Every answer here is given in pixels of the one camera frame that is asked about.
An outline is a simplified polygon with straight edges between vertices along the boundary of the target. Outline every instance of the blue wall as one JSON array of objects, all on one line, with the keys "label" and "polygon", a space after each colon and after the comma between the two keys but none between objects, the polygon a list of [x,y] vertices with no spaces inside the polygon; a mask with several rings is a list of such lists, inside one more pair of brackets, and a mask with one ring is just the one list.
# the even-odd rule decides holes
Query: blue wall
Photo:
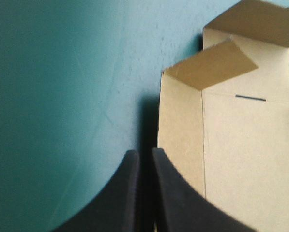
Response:
[{"label": "blue wall", "polygon": [[0,0],[0,232],[52,229],[91,200],[141,149],[161,71],[236,2]]}]

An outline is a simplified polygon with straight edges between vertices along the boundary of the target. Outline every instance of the beige cardboard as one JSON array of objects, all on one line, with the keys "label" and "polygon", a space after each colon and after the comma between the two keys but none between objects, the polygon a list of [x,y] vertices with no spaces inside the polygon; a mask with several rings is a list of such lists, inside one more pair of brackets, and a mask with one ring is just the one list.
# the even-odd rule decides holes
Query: beige cardboard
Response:
[{"label": "beige cardboard", "polygon": [[163,73],[158,147],[188,183],[204,195],[201,92]]},{"label": "beige cardboard", "polygon": [[[229,36],[228,33],[205,28],[204,48],[220,43]],[[259,68],[209,87],[205,91],[289,102],[289,48],[236,35],[233,35],[232,39]]]},{"label": "beige cardboard", "polygon": [[289,47],[289,8],[260,0],[243,0],[206,28]]},{"label": "beige cardboard", "polygon": [[203,99],[207,199],[261,232],[289,232],[289,102]]},{"label": "beige cardboard", "polygon": [[221,41],[165,70],[167,74],[203,90],[257,68],[232,40]]},{"label": "beige cardboard", "polygon": [[289,232],[289,9],[243,0],[204,28],[203,45],[162,75],[158,146],[226,213]]}]

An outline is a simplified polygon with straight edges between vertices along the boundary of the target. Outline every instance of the teal surface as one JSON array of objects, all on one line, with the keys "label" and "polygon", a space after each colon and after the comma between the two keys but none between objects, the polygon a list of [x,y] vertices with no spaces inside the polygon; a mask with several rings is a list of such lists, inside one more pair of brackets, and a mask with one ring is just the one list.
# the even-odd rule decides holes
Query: teal surface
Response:
[{"label": "teal surface", "polygon": [[0,0],[0,232],[48,231],[89,202],[142,149],[161,71],[236,2]]}]

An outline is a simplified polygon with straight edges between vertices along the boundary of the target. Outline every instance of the box flap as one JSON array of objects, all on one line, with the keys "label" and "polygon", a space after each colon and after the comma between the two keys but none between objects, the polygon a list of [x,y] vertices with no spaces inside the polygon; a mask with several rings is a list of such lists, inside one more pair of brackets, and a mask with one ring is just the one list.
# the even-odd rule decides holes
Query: box flap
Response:
[{"label": "box flap", "polygon": [[260,0],[242,0],[205,28],[289,47],[289,8]]},{"label": "box flap", "polygon": [[189,86],[203,90],[256,68],[257,65],[235,42],[228,39],[175,64],[165,72]]}]

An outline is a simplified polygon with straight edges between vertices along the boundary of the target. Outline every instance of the open cardboard box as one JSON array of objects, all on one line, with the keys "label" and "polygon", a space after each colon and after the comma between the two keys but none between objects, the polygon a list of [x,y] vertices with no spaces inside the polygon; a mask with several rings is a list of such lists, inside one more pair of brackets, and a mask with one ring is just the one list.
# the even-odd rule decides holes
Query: open cardboard box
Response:
[{"label": "open cardboard box", "polygon": [[242,0],[203,48],[162,73],[158,147],[224,212],[289,232],[289,8]]}]

